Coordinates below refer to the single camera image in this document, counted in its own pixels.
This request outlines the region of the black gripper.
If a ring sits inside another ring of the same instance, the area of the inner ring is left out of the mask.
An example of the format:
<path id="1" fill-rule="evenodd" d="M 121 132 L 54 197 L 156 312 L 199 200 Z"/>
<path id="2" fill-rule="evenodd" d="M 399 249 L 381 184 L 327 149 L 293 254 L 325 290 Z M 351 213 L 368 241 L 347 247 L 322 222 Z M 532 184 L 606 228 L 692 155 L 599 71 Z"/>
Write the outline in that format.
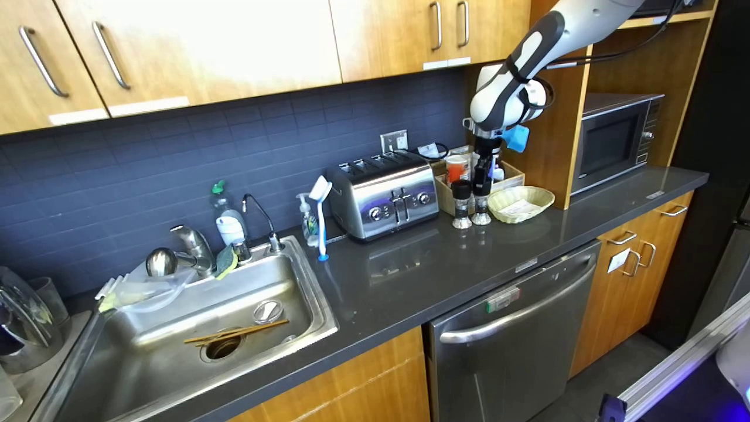
<path id="1" fill-rule="evenodd" d="M 474 164 L 474 194 L 485 197 L 492 188 L 492 152 L 501 147 L 501 139 L 476 139 L 474 152 L 478 155 Z"/>

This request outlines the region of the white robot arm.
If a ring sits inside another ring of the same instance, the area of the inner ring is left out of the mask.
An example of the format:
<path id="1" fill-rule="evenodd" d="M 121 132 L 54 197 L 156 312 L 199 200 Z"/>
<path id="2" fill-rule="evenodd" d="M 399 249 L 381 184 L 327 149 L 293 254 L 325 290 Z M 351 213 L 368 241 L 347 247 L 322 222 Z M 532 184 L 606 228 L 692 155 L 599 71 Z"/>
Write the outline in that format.
<path id="1" fill-rule="evenodd" d="M 468 101 L 464 127 L 476 136 L 479 155 L 474 166 L 474 193 L 489 193 L 492 149 L 506 140 L 506 133 L 535 114 L 524 86 L 550 60 L 604 40 L 643 0 L 557 0 L 519 44 L 499 63 L 479 71 L 476 93 Z"/>

